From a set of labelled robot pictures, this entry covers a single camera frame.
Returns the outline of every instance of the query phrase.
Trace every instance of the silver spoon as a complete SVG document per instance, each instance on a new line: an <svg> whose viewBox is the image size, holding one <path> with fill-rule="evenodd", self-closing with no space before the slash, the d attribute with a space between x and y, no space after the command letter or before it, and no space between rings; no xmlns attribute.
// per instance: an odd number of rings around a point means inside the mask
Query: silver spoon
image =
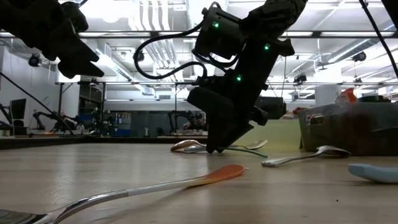
<svg viewBox="0 0 398 224"><path fill-rule="evenodd" d="M276 166L279 166L279 165L282 165L282 164L285 164L285 163L291 162L291 161L314 158L314 157L317 157L324 153L333 154L333 155L340 156L340 157L348 157L351 155L350 152L348 152L344 149L339 149L337 147L333 147L333 146L320 146L317 149L318 149L318 152L316 152L312 155L309 155L309 156L288 157L288 158L280 158L280 159L268 159L266 161L262 161L261 165L264 167L276 167Z"/></svg>
<svg viewBox="0 0 398 224"><path fill-rule="evenodd" d="M114 192L91 196L73 202L69 205L66 205L46 214L31 214L26 212L0 210L0 224L57 224L60 223L62 220L86 208L90 208L100 203L116 200L119 198L131 197L134 195L159 192L162 190L212 184L222 180L228 180L237 177L239 175L242 175L243 173L243 166L228 165L200 177L178 180L164 184L155 184L147 187L136 187L133 189L118 190Z"/></svg>
<svg viewBox="0 0 398 224"><path fill-rule="evenodd" d="M237 148L237 147L242 147L248 150L256 150L261 148L262 146L265 146L268 143L268 140L260 140L260 141L255 141L252 142L248 145L245 146L238 146L238 145L232 145L230 146L231 148ZM176 151L179 149L184 149L185 153L196 153L196 152L204 152L206 151L206 145L202 144L196 140L184 140L176 143L172 148L171 151Z"/></svg>

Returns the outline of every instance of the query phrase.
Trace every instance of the orange spoon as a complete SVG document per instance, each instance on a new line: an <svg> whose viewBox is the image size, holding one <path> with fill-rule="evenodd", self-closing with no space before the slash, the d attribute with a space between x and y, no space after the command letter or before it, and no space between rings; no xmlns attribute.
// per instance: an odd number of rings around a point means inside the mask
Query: orange spoon
<svg viewBox="0 0 398 224"><path fill-rule="evenodd" d="M210 174L194 177L191 179L178 180L164 184L150 185L147 187L137 187L134 189L118 190L100 195L91 196L73 202L67 206L56 209L46 214L31 214L25 212L15 212L9 210L0 210L0 223L18 223L18 224L44 224L60 223L62 220L76 214L86 208L99 203L116 200L119 198L130 197L134 195L147 194L162 190L177 189L182 187L193 187L205 184L212 184L222 180L228 180L244 173L244 167L240 165L224 166Z"/></svg>

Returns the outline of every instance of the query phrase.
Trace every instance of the orange spoon head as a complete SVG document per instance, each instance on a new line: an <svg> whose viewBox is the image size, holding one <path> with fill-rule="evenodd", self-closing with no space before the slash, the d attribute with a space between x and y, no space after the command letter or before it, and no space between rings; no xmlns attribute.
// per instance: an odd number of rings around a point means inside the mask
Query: orange spoon head
<svg viewBox="0 0 398 224"><path fill-rule="evenodd" d="M244 173L244 167L241 165L224 166L208 175L201 178L202 184L211 184L222 180L232 179Z"/></svg>
<svg viewBox="0 0 398 224"><path fill-rule="evenodd" d="M198 142L195 141L195 140L191 140L191 139L184 140L184 141L180 141L180 142L176 143L174 146L171 147L170 150L171 151L176 151L176 150L183 149L183 148L186 148L188 146L195 145L195 144L198 144Z"/></svg>

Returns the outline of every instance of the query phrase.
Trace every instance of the light blue object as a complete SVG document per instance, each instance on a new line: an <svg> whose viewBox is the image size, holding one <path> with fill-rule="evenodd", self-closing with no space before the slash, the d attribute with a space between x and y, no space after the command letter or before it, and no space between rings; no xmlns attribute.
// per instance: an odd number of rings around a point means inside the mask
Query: light blue object
<svg viewBox="0 0 398 224"><path fill-rule="evenodd" d="M398 167L378 167L369 164L350 164L348 171L357 177L367 180L386 183L398 184Z"/></svg>

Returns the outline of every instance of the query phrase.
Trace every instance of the monitor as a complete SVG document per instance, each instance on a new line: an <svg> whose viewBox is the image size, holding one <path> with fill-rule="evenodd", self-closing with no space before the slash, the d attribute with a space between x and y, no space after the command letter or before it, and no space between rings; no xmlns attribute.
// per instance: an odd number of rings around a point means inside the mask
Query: monitor
<svg viewBox="0 0 398 224"><path fill-rule="evenodd" d="M26 99L11 100L10 111L12 119L24 119L25 107L26 107Z"/></svg>

